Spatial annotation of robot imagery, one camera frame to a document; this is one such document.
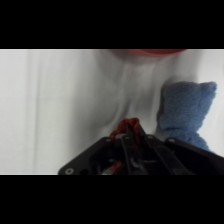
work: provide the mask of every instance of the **white fabric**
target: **white fabric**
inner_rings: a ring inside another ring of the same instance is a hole
[[[167,58],[124,50],[0,50],[0,174],[57,174],[126,117],[155,133],[162,85],[218,83],[200,130],[224,156],[224,50]]]

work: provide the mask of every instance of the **white backdrop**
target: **white backdrop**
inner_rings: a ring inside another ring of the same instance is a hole
[[[218,83],[200,134],[224,156],[224,50],[167,58],[124,50],[0,50],[0,174],[57,174],[126,117],[154,134],[161,86]]]

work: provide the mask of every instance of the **red object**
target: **red object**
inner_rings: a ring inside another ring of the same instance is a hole
[[[188,49],[128,49],[130,52],[147,57],[165,57],[181,53]]]
[[[115,140],[117,135],[125,134],[127,131],[126,130],[127,126],[129,126],[129,128],[132,130],[136,144],[140,146],[140,139],[139,139],[140,121],[138,118],[124,119],[123,121],[121,121],[118,127],[111,133],[110,138],[112,140]]]

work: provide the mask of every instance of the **blue towel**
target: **blue towel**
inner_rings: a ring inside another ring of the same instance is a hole
[[[179,82],[164,91],[164,111],[159,124],[166,138],[176,138],[210,151],[197,131],[202,127],[216,95],[214,82]]]

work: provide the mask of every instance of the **red fabric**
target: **red fabric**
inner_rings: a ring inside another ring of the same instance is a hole
[[[110,138],[112,140],[115,140],[117,135],[125,134],[127,126],[129,126],[130,130],[133,132],[136,144],[140,146],[140,121],[138,118],[124,119],[123,121],[121,121],[118,127],[111,133]]]

